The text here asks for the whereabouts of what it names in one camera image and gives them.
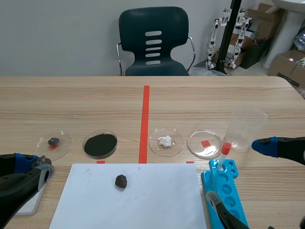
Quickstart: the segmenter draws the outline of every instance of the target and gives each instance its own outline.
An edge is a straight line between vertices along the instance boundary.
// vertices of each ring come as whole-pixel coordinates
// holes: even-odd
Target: red cap
[[[228,155],[231,149],[231,143],[225,142],[223,148],[221,149],[221,153],[224,155]]]

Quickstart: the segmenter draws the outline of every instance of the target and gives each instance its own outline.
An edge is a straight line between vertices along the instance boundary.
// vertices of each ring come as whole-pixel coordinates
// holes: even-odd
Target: black chair
[[[122,65],[119,45],[134,54],[134,63],[125,75],[188,75],[188,69],[171,58],[173,48],[183,45],[187,39],[195,47],[189,33],[187,13],[179,7],[149,7],[126,10],[120,15],[121,43],[117,44],[120,71]]]

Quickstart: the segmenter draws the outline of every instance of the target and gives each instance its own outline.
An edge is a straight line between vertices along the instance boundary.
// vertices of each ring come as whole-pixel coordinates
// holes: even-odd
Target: red fragment
[[[49,146],[50,151],[53,151],[54,149],[57,149],[58,147],[59,147],[59,145],[57,145],[57,146]]]
[[[201,144],[202,144],[203,147],[208,147],[208,146],[211,145],[208,140],[202,141]]]

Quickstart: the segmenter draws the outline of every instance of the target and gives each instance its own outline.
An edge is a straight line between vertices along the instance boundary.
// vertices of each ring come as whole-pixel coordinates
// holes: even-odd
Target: chair backrest
[[[122,49],[134,53],[135,63],[145,55],[159,53],[149,61],[171,59],[171,50],[187,42],[189,21],[179,7],[149,7],[126,10],[120,15]]]

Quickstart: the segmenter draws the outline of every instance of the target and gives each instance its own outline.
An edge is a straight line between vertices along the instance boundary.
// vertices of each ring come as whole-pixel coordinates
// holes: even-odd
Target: white cotton
[[[161,141],[160,141],[160,144],[163,145],[164,147],[170,147],[172,146],[172,138],[169,137],[169,136],[166,136],[165,138],[163,138]]]

